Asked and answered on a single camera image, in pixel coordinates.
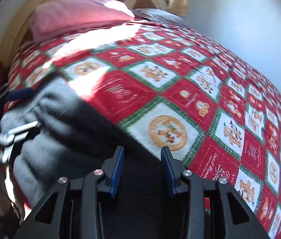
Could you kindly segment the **striped grey pillow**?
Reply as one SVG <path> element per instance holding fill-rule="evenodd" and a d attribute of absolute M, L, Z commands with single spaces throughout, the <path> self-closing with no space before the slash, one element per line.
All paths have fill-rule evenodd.
<path fill-rule="evenodd" d="M 171 24 L 175 26 L 188 27 L 186 22 L 177 15 L 154 8 L 132 9 L 135 19 L 146 20 L 160 24 Z"/>

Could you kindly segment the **pink pillow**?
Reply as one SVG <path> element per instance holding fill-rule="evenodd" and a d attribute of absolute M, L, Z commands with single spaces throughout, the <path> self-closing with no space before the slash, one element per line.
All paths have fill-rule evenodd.
<path fill-rule="evenodd" d="M 132 20 L 132 11 L 117 0 L 53 0 L 34 9 L 30 31 L 40 43 L 70 31 Z"/>

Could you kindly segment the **black pants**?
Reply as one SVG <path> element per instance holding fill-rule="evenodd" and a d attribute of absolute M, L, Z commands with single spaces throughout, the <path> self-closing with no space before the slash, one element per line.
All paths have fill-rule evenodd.
<path fill-rule="evenodd" d="M 102 203 L 106 238 L 179 238 L 184 208 L 170 198 L 161 162 L 52 74 L 33 97 L 8 110 L 1 131 L 37 121 L 40 132 L 13 162 L 20 196 L 33 208 L 62 176 L 77 179 L 125 149 L 115 197 Z"/>

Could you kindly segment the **red patchwork cartoon bedspread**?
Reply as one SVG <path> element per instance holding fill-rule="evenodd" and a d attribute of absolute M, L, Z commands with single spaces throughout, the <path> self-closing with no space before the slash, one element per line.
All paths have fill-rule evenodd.
<path fill-rule="evenodd" d="M 257 70 L 196 31 L 131 22 L 78 30 L 16 50 L 9 85 L 52 74 L 160 161 L 225 178 L 270 238 L 281 238 L 281 94 Z"/>

